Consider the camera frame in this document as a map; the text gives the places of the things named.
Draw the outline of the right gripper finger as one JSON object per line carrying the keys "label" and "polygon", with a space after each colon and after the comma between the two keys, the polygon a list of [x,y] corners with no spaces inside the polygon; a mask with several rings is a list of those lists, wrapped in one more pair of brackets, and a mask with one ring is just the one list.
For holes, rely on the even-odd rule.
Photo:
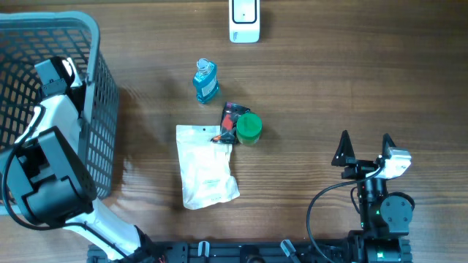
{"label": "right gripper finger", "polygon": [[356,158],[350,136],[347,130],[341,133],[339,146],[331,161],[331,165],[335,167],[347,167],[356,164]]}
{"label": "right gripper finger", "polygon": [[396,147],[396,144],[391,139],[389,133],[386,133],[382,137],[382,152],[377,157],[378,160],[380,159],[389,159],[392,156],[393,150]]}

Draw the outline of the green lid jar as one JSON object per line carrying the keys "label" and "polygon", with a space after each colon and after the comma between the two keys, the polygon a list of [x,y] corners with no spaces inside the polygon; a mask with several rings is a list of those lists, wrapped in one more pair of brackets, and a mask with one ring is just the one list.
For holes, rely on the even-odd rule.
{"label": "green lid jar", "polygon": [[237,120],[236,129],[236,135],[241,144],[253,145],[260,139],[263,122],[258,115],[245,113]]}

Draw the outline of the black red packaged item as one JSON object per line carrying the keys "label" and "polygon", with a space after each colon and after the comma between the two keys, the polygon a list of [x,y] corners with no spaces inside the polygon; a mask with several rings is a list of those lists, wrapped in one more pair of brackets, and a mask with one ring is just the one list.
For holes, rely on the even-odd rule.
{"label": "black red packaged item", "polygon": [[237,121],[242,115],[249,113],[250,111],[251,110],[248,107],[232,102],[226,102],[220,121],[220,134],[213,137],[211,141],[218,144],[237,144]]}

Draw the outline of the beige plastic pouch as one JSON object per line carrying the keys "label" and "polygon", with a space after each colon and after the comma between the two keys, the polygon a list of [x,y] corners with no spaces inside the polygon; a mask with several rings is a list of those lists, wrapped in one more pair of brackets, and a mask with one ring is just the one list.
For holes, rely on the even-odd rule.
{"label": "beige plastic pouch", "polygon": [[211,141],[219,134],[218,126],[176,127],[183,206],[186,209],[198,210],[240,196],[237,181],[230,171],[233,146]]}

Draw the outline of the blue mouthwash bottle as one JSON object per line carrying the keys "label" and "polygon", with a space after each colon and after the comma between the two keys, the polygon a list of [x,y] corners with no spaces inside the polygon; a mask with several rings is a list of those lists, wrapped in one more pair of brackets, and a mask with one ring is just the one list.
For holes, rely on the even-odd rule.
{"label": "blue mouthwash bottle", "polygon": [[192,83],[197,92],[198,102],[208,104],[219,91],[217,65],[206,58],[199,59]]}

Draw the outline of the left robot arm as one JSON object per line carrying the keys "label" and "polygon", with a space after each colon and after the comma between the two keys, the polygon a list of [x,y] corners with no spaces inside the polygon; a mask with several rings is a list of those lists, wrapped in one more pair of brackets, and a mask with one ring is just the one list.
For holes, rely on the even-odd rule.
{"label": "left robot arm", "polygon": [[109,262],[164,262],[163,248],[97,197],[78,156],[85,89],[71,58],[34,65],[42,101],[13,146],[1,153],[1,195],[10,217],[37,231],[65,229],[100,248]]}

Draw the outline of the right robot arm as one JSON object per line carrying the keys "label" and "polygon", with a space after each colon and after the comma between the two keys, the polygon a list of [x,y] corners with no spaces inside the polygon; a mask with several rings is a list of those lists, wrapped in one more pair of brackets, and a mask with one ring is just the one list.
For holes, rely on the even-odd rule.
{"label": "right robot arm", "polygon": [[344,168],[343,179],[355,181],[361,220],[361,230],[348,234],[343,262],[412,261],[410,242],[404,237],[410,232],[415,201],[387,189],[387,182],[403,175],[411,161],[410,152],[396,147],[389,134],[383,135],[382,153],[376,160],[359,160],[348,131],[342,132],[331,164]]}

